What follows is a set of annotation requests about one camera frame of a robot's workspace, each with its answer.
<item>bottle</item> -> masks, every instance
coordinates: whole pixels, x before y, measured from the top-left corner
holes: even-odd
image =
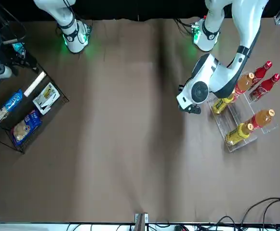
[[[237,84],[235,85],[235,93],[234,93],[234,99],[232,100],[232,103],[236,101],[236,99],[239,97],[239,95],[243,94],[246,90],[249,89],[249,87],[252,84],[252,80],[254,78],[254,73],[249,73],[247,75],[243,75],[240,77],[240,79],[237,81]]]
[[[226,143],[228,145],[235,145],[239,141],[246,139],[250,136],[250,133],[253,131],[253,125],[252,124],[239,124],[237,128],[235,128],[233,131],[230,131],[226,135]]]
[[[269,92],[273,85],[279,81],[280,75],[274,74],[272,78],[267,79],[263,81],[262,83],[257,86],[256,89],[254,89],[250,94],[249,98],[252,102],[258,101],[263,95],[265,95],[267,92]]]
[[[267,61],[262,67],[259,67],[254,72],[254,79],[249,89],[253,88],[261,79],[264,78],[266,71],[273,66],[271,61]]]
[[[244,124],[252,124],[254,129],[262,128],[271,122],[271,119],[274,115],[275,111],[273,109],[261,110],[253,115]]]
[[[218,99],[214,104],[213,104],[213,112],[215,114],[220,114],[225,107],[232,102],[232,100],[234,99],[234,92],[235,90],[232,91],[232,93],[230,94],[229,97],[224,98],[224,99]]]

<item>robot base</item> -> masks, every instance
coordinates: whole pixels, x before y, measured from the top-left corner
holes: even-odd
[[[79,32],[78,35],[74,38],[74,41],[69,42],[67,39],[65,39],[65,44],[72,53],[81,52],[84,47],[88,45],[90,38],[90,27],[79,20],[77,20],[77,23],[79,25]]]
[[[203,25],[202,25],[203,23],[204,23],[203,18],[197,22],[197,25],[199,25],[199,29],[200,29],[200,35],[198,35],[199,39],[194,40],[194,44],[196,44],[198,48],[200,48],[202,51],[210,51],[215,45],[215,43],[217,42],[219,33],[217,36],[215,36],[213,40],[208,40],[203,32]]]

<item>snack package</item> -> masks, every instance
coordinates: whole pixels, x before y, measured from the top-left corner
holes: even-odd
[[[34,109],[11,130],[14,143],[20,145],[40,124],[38,111]]]
[[[22,91],[19,90],[0,109],[0,122],[7,117],[22,100]]]
[[[52,104],[59,98],[59,93],[52,83],[49,83],[37,96],[33,103],[38,108],[41,114],[46,114],[50,109]]]

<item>blue snack package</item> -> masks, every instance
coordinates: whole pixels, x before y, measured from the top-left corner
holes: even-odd
[[[0,109],[0,123],[3,119],[7,117],[9,112],[11,112],[22,100],[22,91],[19,90],[3,105]]]
[[[34,109],[11,130],[14,143],[20,145],[40,124],[38,111]]]
[[[5,103],[7,112],[11,112],[18,103],[22,100],[22,90],[18,90],[13,96]]]

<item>red bottle cap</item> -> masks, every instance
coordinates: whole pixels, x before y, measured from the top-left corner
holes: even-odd
[[[273,66],[273,63],[271,61],[267,61],[264,65],[264,68],[267,70]]]
[[[274,76],[271,78],[271,81],[273,81],[274,83],[277,82],[280,79],[280,75],[279,74],[274,74]]]

